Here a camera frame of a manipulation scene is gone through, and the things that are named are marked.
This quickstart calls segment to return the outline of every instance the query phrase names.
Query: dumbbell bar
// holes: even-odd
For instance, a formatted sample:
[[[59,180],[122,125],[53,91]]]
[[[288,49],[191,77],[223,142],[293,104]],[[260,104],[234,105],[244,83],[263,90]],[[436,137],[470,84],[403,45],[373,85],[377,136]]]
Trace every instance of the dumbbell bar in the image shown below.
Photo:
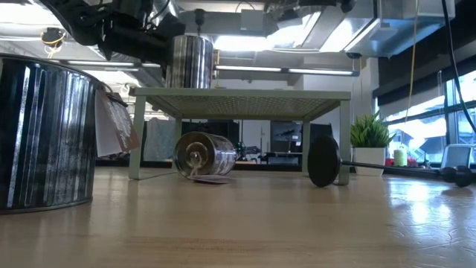
[[[318,187],[332,184],[342,165],[397,171],[415,177],[433,175],[442,178],[445,182],[456,183],[459,187],[470,185],[473,178],[471,170],[464,166],[445,167],[441,170],[423,170],[342,161],[337,142],[329,136],[322,136],[314,140],[309,149],[307,161],[309,178]]]

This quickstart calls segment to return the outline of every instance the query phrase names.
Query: black cable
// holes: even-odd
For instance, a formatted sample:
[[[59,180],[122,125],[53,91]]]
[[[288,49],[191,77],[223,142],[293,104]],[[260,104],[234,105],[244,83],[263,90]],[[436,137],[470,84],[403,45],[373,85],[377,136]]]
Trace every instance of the black cable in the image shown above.
[[[152,21],[154,19],[157,19],[166,9],[167,7],[169,6],[170,4],[170,0],[167,0],[167,2],[165,3],[165,5],[160,9],[160,11],[157,12],[157,14],[155,14],[150,20],[149,20],[149,23],[147,24],[152,24]]]
[[[460,85],[460,75],[458,74],[458,69],[456,67],[456,60],[454,59],[454,47],[453,47],[453,36],[451,34],[451,26],[449,24],[449,15],[448,15],[448,8],[446,7],[446,0],[441,0],[441,4],[443,5],[443,13],[445,14],[445,26],[446,26],[446,36],[448,38],[448,50],[449,50],[449,59],[451,61],[451,69],[453,71],[454,82],[456,83],[456,90],[458,91],[458,95],[460,96],[461,106],[463,108],[464,115],[468,120],[471,128],[476,133],[476,127],[473,123],[471,116],[469,116],[468,109],[464,103],[463,94],[461,93],[461,85]]]

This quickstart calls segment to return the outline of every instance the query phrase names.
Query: paper label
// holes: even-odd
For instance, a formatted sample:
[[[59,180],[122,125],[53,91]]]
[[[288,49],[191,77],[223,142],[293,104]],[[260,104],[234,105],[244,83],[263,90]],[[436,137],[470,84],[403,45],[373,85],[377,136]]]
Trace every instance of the paper label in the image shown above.
[[[127,108],[97,91],[95,98],[97,155],[129,152],[141,146]]]

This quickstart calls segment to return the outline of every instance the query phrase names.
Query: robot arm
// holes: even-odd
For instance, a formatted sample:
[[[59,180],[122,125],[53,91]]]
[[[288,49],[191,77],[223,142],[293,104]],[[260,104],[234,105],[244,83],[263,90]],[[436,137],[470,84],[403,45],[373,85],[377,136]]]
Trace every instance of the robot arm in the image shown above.
[[[40,0],[81,45],[97,45],[110,60],[119,52],[165,65],[167,43],[185,32],[179,19],[167,14],[159,25],[147,21],[153,0],[113,0],[88,5],[83,0]]]

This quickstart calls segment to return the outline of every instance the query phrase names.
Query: metal cylinder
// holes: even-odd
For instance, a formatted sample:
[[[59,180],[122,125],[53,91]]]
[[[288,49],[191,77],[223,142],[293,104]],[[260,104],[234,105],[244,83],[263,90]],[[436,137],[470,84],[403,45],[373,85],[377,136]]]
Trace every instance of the metal cylinder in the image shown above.
[[[201,132],[183,135],[174,152],[177,171],[183,176],[223,176],[233,169],[236,160],[237,152],[229,140]]]
[[[213,44],[200,36],[176,36],[172,42],[167,87],[209,89],[213,71]]]
[[[82,71],[0,54],[0,214],[92,199],[102,87]]]

